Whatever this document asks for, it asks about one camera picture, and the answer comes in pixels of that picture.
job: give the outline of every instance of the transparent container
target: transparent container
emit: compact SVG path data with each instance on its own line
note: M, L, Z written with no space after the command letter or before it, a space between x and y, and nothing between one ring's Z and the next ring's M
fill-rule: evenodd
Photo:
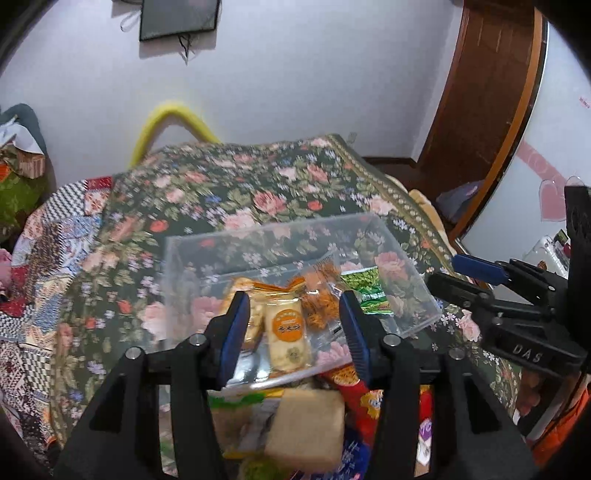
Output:
M176 345L212 316L223 313L219 311L221 301L236 277L284 286L306 265L330 252L335 253L342 272L377 265L394 312L375 315L387 332L407 337L441 315L413 263L377 215L339 215L169 237L163 282L167 346ZM331 346L324 333L317 337L308 330L307 334L314 353L312 367L274 376L264 336L256 350L241 354L226 390L238 394L271 388L350 362L348 355L322 355L318 362L318 351L334 349L335 345ZM345 342L342 335L331 340Z

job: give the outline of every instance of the pink heart decoration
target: pink heart decoration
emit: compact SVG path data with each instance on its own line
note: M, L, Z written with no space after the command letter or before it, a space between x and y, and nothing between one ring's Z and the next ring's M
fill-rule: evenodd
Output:
M552 180L543 180L540 183L539 195L542 221L562 222L566 220L564 185L560 188Z

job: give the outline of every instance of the green fabric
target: green fabric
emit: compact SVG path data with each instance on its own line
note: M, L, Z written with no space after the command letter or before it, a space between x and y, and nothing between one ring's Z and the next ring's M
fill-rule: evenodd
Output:
M338 136L166 147L116 176L98 241L64 299L50 397L59 441L128 347L158 348L167 236L363 211L381 216L419 273L451 270L451 254L423 211ZM477 337L469 312L446 305L440 321L415 342L435 351L465 347L511 408L518 375L483 352Z
M0 242L4 242L21 229L47 187L47 179L28 179L13 171L0 181Z

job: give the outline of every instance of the orange label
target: orange label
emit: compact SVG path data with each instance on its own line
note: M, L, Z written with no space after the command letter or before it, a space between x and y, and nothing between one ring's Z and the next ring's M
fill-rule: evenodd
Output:
M304 334L304 319L296 310L281 310L273 318L273 333L282 342L296 342Z

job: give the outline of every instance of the green snack bag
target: green snack bag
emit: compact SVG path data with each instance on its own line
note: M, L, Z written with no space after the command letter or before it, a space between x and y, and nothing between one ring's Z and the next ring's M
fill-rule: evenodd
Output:
M344 272L341 274L341 278L348 287L361 295L359 305L364 313L394 313L379 281L378 267Z

